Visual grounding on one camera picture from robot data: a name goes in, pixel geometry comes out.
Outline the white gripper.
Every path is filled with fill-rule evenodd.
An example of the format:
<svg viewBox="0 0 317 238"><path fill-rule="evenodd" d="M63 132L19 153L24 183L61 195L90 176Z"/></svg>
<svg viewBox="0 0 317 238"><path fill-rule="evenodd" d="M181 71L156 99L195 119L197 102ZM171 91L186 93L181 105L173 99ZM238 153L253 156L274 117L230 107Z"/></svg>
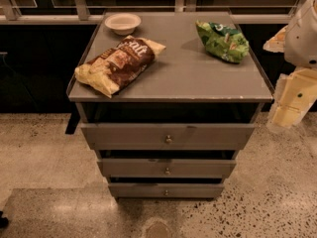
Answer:
<svg viewBox="0 0 317 238"><path fill-rule="evenodd" d="M316 6L317 0L306 0L288 26L264 43L265 51L284 52L286 61L302 66L282 74L276 83L266 123L271 132L298 125L317 100Z"/></svg>

